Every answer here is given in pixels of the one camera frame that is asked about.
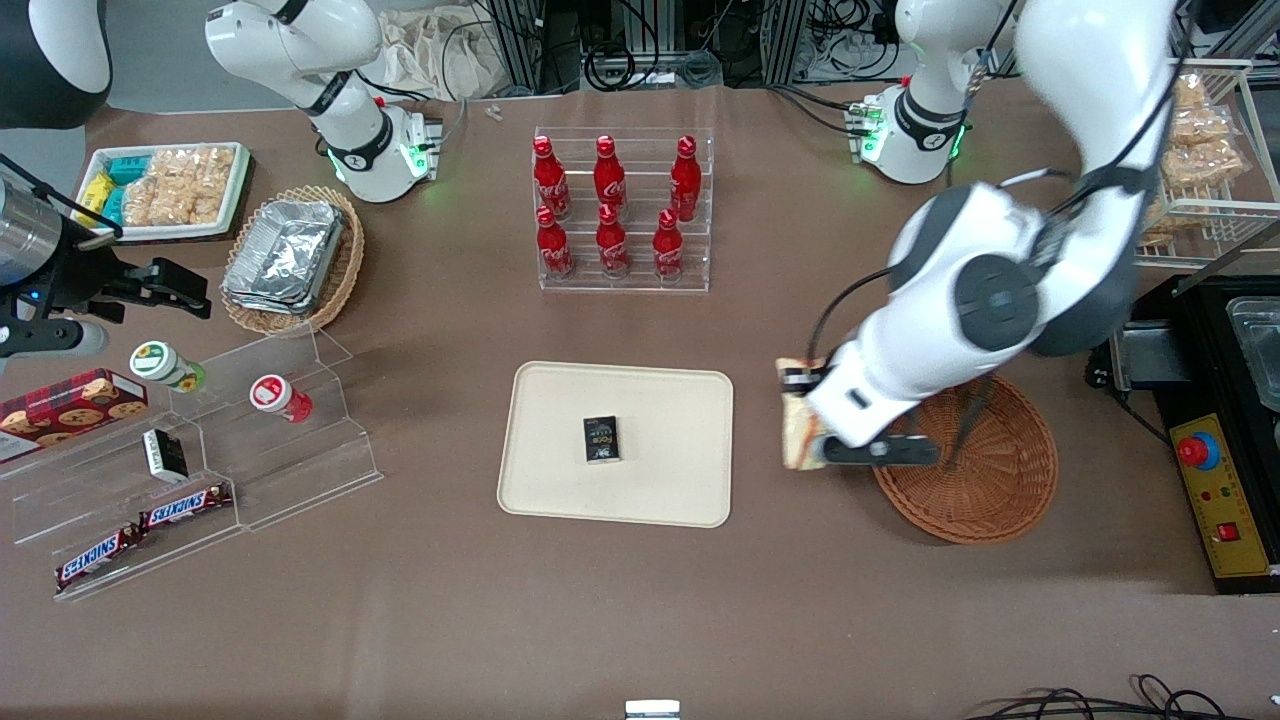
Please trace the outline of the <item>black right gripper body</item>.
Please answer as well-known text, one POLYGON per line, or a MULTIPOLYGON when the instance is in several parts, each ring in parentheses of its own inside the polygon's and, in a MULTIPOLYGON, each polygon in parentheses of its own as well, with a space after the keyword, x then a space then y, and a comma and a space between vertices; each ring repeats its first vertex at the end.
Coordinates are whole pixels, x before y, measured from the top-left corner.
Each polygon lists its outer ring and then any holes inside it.
POLYGON ((79 249, 79 242, 90 238, 81 225, 61 229, 58 250, 38 275, 40 318, 73 313, 111 324, 124 322, 124 304, 115 292, 128 287, 133 266, 109 246, 79 249))

